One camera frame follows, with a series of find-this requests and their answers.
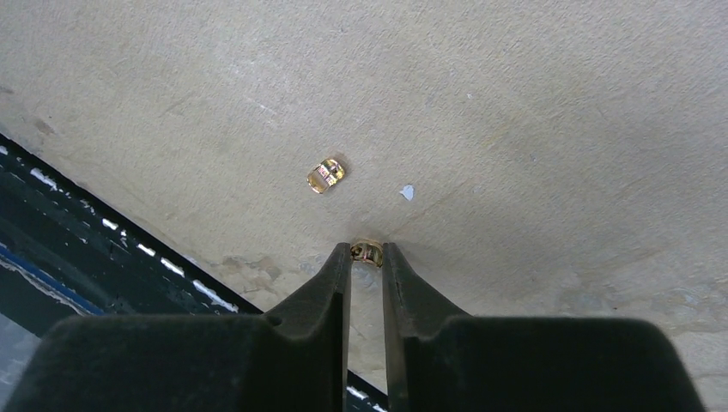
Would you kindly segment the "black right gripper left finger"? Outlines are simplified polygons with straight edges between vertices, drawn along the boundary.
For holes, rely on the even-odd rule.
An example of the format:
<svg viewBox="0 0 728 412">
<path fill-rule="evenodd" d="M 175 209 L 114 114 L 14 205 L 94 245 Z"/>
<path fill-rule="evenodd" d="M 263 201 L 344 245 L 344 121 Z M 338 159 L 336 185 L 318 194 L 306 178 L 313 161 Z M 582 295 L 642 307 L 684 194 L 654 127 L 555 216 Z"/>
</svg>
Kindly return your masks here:
<svg viewBox="0 0 728 412">
<path fill-rule="evenodd" d="M 259 314 L 74 317 L 42 339 L 8 411 L 342 411 L 349 245 Z"/>
</svg>

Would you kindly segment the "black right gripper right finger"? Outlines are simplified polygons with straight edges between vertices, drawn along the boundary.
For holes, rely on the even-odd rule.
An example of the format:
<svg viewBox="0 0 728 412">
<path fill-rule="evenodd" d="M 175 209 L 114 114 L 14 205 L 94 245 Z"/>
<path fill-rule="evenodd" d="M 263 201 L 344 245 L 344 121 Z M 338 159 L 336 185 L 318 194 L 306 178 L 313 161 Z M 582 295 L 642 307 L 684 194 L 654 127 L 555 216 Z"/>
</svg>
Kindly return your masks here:
<svg viewBox="0 0 728 412">
<path fill-rule="evenodd" d="M 387 243 L 382 266 L 392 411 L 701 411 L 680 357 L 630 318 L 478 317 Z"/>
</svg>

